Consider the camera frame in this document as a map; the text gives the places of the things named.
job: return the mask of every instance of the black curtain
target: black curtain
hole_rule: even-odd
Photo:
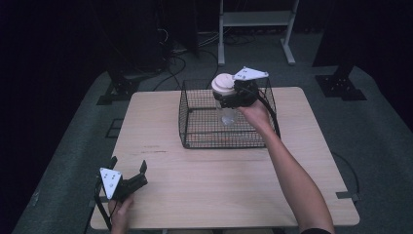
[[[0,233],[11,233],[94,79],[88,1],[1,1]]]
[[[413,130],[413,2],[335,0],[314,66],[350,59]]]

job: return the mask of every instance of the metal stand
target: metal stand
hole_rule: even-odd
[[[224,13],[224,0],[220,2],[219,10],[219,43],[218,43],[218,64],[225,64],[224,50],[224,27],[225,26],[276,26],[286,25],[285,38],[281,39],[288,64],[294,65],[295,59],[289,49],[288,43],[294,25],[299,0],[295,0],[291,11],[278,12],[235,12]]]
[[[361,90],[356,89],[349,75],[353,70],[353,63],[349,58],[341,62],[333,75],[317,75],[316,79],[322,92],[327,98],[341,98],[342,100],[366,100]]]
[[[96,105],[110,105],[112,101],[131,100],[131,96],[137,91],[139,82],[125,81],[122,83],[110,83],[105,95],[100,96]]]

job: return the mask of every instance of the gray floor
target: gray floor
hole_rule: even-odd
[[[360,223],[337,227],[337,233],[409,233],[413,229],[413,135],[379,92],[374,80],[355,68],[351,80],[367,100],[342,101],[324,97],[315,75],[332,74],[335,67],[312,67],[322,34],[293,34],[290,41],[296,64],[287,64],[280,35],[256,36],[240,47],[226,47],[226,65],[218,72],[236,73],[248,66],[270,73],[273,87],[300,87],[304,90],[331,151],[344,157],[357,173],[361,201],[357,202]],[[204,50],[216,54],[216,46]],[[186,54],[186,67],[176,75],[185,79],[211,78],[216,61],[208,53],[199,58]],[[172,71],[182,61],[172,60]],[[152,91],[167,73],[146,80],[140,92]],[[96,78],[79,106],[49,167],[28,204],[14,233],[107,233],[88,225],[95,175],[111,157],[116,138],[107,138],[112,121],[123,118],[127,101],[96,105],[110,79],[107,73]],[[176,90],[173,79],[157,90]],[[349,191],[356,192],[351,168],[339,157],[336,163]],[[287,233],[298,233],[286,228]]]

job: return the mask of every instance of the human arm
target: human arm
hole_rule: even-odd
[[[111,215],[112,230],[111,234],[126,234],[129,230],[129,213],[128,209],[133,204],[133,194],[131,194],[123,203],[120,201],[110,200],[108,207]]]
[[[334,233],[333,222],[324,198],[307,172],[290,154],[271,127],[267,109],[256,101],[239,107],[248,123],[260,134],[267,146],[282,193],[297,219],[300,232],[320,228]]]

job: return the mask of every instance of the forearm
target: forearm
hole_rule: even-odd
[[[128,230],[126,230],[126,231],[112,230],[112,231],[110,232],[110,234],[127,234],[127,233],[128,233]]]
[[[300,231],[312,227],[334,233],[331,215],[316,184],[273,130],[257,130],[267,145],[274,169]]]

